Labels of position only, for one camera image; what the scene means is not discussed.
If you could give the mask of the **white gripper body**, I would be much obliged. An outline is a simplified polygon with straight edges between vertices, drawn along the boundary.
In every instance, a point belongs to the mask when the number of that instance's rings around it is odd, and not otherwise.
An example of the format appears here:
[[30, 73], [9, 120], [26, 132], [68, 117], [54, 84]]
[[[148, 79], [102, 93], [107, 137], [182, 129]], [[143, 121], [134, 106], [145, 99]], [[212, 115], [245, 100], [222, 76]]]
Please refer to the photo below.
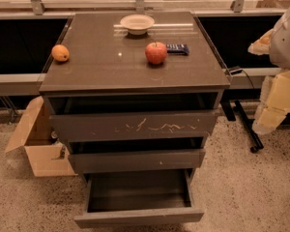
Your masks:
[[286, 118], [290, 112], [290, 71], [276, 76], [266, 76], [260, 94], [252, 129], [257, 134], [268, 134]]

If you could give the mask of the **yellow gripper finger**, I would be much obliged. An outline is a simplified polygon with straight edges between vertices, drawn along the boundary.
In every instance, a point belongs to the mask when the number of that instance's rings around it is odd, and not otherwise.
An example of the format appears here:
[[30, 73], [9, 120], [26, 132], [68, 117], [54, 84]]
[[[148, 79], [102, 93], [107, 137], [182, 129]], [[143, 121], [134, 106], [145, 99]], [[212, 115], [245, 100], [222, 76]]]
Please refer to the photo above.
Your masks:
[[272, 32], [273, 30], [270, 29], [263, 34], [258, 40], [248, 47], [247, 51], [254, 55], [268, 55]]

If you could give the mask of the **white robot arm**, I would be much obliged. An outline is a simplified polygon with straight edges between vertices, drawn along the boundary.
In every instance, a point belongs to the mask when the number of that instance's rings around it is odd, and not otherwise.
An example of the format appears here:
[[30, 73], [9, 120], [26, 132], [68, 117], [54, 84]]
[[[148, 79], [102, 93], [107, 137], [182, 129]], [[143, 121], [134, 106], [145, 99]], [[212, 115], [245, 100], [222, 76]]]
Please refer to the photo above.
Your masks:
[[270, 62], [281, 68], [275, 76], [265, 77], [252, 124], [257, 134], [268, 134], [290, 112], [290, 7], [274, 28], [252, 43], [247, 51], [254, 55], [267, 54]]

